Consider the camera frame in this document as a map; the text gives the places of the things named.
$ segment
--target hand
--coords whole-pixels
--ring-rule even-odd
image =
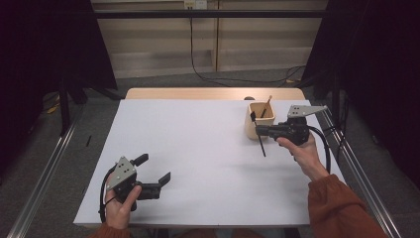
[[[140,192],[142,192],[142,188],[139,185],[135,186],[123,204],[115,199],[116,194],[113,189],[106,192],[105,201],[110,200],[106,205],[106,223],[108,226],[116,229],[125,229],[129,226],[131,206],[136,202]]]
[[[299,164],[303,173],[311,180],[321,179],[328,176],[327,170],[319,161],[318,151],[316,149],[315,138],[309,134],[309,139],[301,146],[296,146],[286,138],[277,138],[276,142],[289,150],[290,154],[294,156],[297,164]]]

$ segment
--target gray carpet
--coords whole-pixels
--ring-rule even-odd
[[[225,77],[265,82],[247,82],[223,80],[229,86],[278,87],[293,86],[294,83],[282,84],[267,82],[279,80],[286,76],[287,70],[253,70],[234,72],[203,73],[208,77]],[[301,71],[292,78],[298,78]],[[145,78],[119,79],[119,90],[115,93],[125,95],[132,87],[213,87],[222,86],[197,77],[195,74],[155,76]],[[303,89],[305,96],[312,103],[312,88]],[[89,100],[83,106],[83,112],[75,131],[69,141],[58,167],[52,176],[49,189],[31,223],[26,237],[85,237],[92,231],[72,224],[83,193],[90,182],[91,175],[101,154],[119,102],[112,101],[103,95],[86,89]],[[322,103],[331,104],[330,96]],[[76,110],[79,105],[71,104]],[[409,179],[396,168],[389,153],[371,138],[372,134],[360,118],[357,110],[350,104],[347,120],[347,140],[350,142],[368,178],[392,215],[402,237],[420,237],[420,192]],[[6,237],[27,202],[35,183],[58,140],[60,131],[59,110],[54,114],[43,113],[35,129],[24,146],[22,153],[14,160],[3,177],[0,187],[0,237]],[[334,140],[328,137],[334,148]],[[353,179],[343,156],[340,157],[341,168],[348,184],[357,194],[363,194]],[[310,229],[300,229],[302,237],[312,237]],[[145,232],[136,230],[137,237]]]

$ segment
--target white table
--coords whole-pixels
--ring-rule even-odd
[[[237,97],[244,95],[238,93],[242,88],[228,89],[233,90],[226,95],[235,90]],[[306,100],[275,100],[281,89],[270,88],[269,94],[260,99],[273,95],[275,122],[286,120],[290,105],[309,105]],[[243,93],[253,96],[249,88]],[[123,100],[74,223],[100,224],[98,196],[106,172],[121,156],[131,160],[148,153],[150,159],[137,168],[138,180],[156,182],[171,172],[171,181],[162,188],[160,199],[138,201],[132,225],[185,228],[309,224],[309,179],[273,139],[263,141],[264,157],[259,142],[246,137],[249,102],[209,98]],[[319,128],[314,115],[307,120]],[[315,138],[325,165],[322,142]],[[344,180],[334,158],[332,173]]]

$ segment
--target wooden table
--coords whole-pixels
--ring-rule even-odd
[[[247,96],[255,100],[304,100],[299,88],[268,87],[164,87],[164,88],[132,88],[126,99],[225,99],[243,100]]]

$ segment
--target orange sleeve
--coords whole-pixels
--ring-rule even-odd
[[[102,223],[101,227],[96,230],[95,233],[91,234],[89,238],[130,238],[129,229],[116,229],[108,226],[105,222]]]
[[[335,175],[309,182],[308,209],[315,237],[387,237],[364,203]]]

